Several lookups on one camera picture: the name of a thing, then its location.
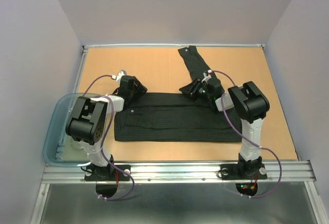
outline black garment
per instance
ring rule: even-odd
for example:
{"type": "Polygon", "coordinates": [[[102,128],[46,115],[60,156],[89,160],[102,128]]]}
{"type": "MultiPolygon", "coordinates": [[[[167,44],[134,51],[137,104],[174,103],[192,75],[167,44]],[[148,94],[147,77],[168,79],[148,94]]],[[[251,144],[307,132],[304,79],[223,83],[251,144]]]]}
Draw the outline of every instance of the black garment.
{"type": "MultiPolygon", "coordinates": [[[[235,109],[227,110],[241,130],[235,109]]],[[[146,93],[126,110],[116,113],[117,141],[241,142],[223,113],[214,113],[205,100],[182,94],[146,93]]]]}

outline black cloth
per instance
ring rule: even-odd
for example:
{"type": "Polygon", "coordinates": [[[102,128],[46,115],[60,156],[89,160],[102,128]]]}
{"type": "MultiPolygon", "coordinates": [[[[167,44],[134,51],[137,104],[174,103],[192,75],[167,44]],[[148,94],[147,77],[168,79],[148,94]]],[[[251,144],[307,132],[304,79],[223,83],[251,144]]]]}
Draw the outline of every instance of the black cloth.
{"type": "MultiPolygon", "coordinates": [[[[178,53],[183,58],[186,68],[189,71],[192,80],[194,79],[202,80],[204,78],[203,73],[211,69],[207,65],[205,60],[201,57],[201,55],[198,53],[195,46],[181,48],[178,50],[178,53]]],[[[216,77],[216,75],[213,75],[211,79],[220,82],[220,80],[216,77]]]]}
{"type": "MultiPolygon", "coordinates": [[[[227,110],[241,130],[235,109],[227,110]]],[[[115,115],[117,141],[241,142],[223,113],[214,113],[201,99],[182,94],[146,93],[129,108],[115,115]]]]}

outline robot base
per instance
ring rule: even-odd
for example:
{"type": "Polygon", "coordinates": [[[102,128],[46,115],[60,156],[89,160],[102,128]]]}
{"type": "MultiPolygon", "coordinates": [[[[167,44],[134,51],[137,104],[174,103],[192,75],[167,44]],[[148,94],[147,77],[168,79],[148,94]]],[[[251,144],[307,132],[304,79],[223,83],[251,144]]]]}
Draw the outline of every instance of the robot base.
{"type": "MultiPolygon", "coordinates": [[[[130,165],[116,165],[121,170],[131,170],[130,165]]],[[[115,181],[114,172],[118,172],[119,181],[129,181],[130,178],[127,175],[124,175],[122,172],[115,170],[110,165],[107,166],[96,166],[94,164],[90,164],[86,167],[88,171],[91,171],[91,174],[87,174],[84,176],[85,181],[115,181]]]]}
{"type": "Polygon", "coordinates": [[[241,174],[237,164],[221,164],[221,170],[218,171],[217,176],[222,180],[252,180],[254,175],[257,175],[257,180],[267,179],[267,174],[263,174],[265,171],[264,164],[250,173],[241,174]]]}
{"type": "Polygon", "coordinates": [[[240,154],[236,164],[221,164],[221,170],[217,174],[222,180],[251,180],[255,178],[255,175],[257,175],[257,179],[267,179],[262,157],[245,161],[240,154]]]}

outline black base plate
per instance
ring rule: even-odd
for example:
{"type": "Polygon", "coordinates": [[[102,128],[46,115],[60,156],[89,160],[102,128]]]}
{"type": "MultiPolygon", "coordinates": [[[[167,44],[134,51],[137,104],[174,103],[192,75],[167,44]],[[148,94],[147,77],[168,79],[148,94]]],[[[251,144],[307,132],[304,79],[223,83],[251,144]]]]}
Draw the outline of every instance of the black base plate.
{"type": "MultiPolygon", "coordinates": [[[[130,165],[116,165],[116,166],[123,171],[126,169],[128,169],[129,171],[131,170],[130,165]]],[[[91,165],[87,166],[86,169],[88,171],[92,171],[93,173],[90,176],[85,175],[84,176],[85,181],[113,181],[113,182],[116,182],[114,174],[112,174],[110,176],[106,167],[94,168],[93,165],[91,164],[91,165]]],[[[115,172],[118,172],[119,181],[129,181],[130,180],[130,178],[128,176],[124,175],[120,171],[117,171],[114,169],[114,173],[115,172]]]]}
{"type": "Polygon", "coordinates": [[[221,164],[221,170],[218,171],[217,176],[222,180],[251,180],[255,174],[257,174],[257,179],[267,179],[267,174],[261,174],[259,169],[250,174],[241,175],[238,172],[237,164],[234,163],[221,164]]]}

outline white cable connector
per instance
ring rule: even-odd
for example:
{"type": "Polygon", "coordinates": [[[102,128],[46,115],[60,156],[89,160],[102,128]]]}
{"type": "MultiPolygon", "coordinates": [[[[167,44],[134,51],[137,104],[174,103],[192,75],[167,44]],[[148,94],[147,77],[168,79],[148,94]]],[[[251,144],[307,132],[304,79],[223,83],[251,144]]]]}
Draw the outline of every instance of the white cable connector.
{"type": "Polygon", "coordinates": [[[212,70],[208,70],[207,71],[208,74],[206,74],[205,72],[203,73],[204,74],[204,79],[202,79],[201,83],[203,82],[208,82],[209,79],[211,79],[211,73],[212,73],[212,70]]]}

